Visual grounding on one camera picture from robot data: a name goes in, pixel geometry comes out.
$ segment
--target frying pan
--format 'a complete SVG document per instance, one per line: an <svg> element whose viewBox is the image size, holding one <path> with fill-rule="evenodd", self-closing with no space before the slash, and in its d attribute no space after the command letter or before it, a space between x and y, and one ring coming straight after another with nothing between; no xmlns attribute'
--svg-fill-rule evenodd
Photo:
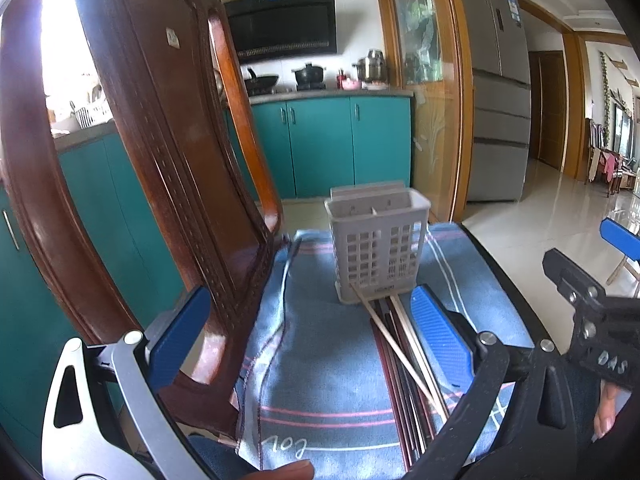
<svg viewBox="0 0 640 480"><path fill-rule="evenodd" d="M244 86L248 92L254 90L268 90L278 82L278 76L276 75L261 75L260 77L255 75L252 68L248 69L251 74L251 79L244 80Z"/></svg>

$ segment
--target cabinet handle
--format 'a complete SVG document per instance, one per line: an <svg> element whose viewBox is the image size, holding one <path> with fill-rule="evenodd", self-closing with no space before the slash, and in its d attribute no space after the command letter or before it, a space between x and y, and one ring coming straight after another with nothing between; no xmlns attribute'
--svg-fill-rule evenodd
<svg viewBox="0 0 640 480"><path fill-rule="evenodd" d="M11 227L11 222L9 222L9 216L6 213L6 209L2 209L2 215L4 216L4 221L6 222L6 227L9 229L9 234L11 235L11 240L14 241L15 250L19 251L20 246L18 245L18 240L15 239L14 229Z"/></svg>

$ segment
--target white floor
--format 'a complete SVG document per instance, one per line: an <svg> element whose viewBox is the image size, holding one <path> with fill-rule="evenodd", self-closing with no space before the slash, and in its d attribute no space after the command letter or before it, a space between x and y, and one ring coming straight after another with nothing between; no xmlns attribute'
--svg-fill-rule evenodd
<svg viewBox="0 0 640 480"><path fill-rule="evenodd" d="M324 204L284 203L285 229L328 229ZM523 199L517 203L469 204L464 225L498 261L536 311L561 351L568 348L573 309L542 272L546 250L557 247L603 285L622 259L598 232L605 216L626 223L640 218L631 192L607 198L603 184L584 185L532 160ZM623 270L607 292L631 296L636 282Z"/></svg>

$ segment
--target blue chair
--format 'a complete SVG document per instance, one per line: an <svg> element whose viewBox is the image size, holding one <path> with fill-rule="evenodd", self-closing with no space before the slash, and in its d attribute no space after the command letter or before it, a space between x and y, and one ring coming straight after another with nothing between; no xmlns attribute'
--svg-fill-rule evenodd
<svg viewBox="0 0 640 480"><path fill-rule="evenodd" d="M611 218L605 218L600 223L600 236L624 254L616 269L607 278L607 285L611 285L620 271L625 268L638 280L634 293L634 297L637 298L640 292L640 273L634 269L629 260L635 262L640 260L640 237Z"/></svg>

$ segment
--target blue gripper pad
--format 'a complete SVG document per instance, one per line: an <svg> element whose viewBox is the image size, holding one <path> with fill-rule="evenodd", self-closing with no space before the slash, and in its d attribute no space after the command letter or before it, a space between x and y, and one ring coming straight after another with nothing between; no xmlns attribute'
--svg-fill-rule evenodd
<svg viewBox="0 0 640 480"><path fill-rule="evenodd" d="M211 294L200 286L173 310L162 312L145 330L149 340L146 382L153 392L174 379L209 317Z"/></svg>
<svg viewBox="0 0 640 480"><path fill-rule="evenodd" d="M600 223L600 236L625 256L636 262L640 260L640 238L611 218Z"/></svg>
<svg viewBox="0 0 640 480"><path fill-rule="evenodd" d="M423 286L411 294L411 313L447 382L466 392L474 380L471 350Z"/></svg>

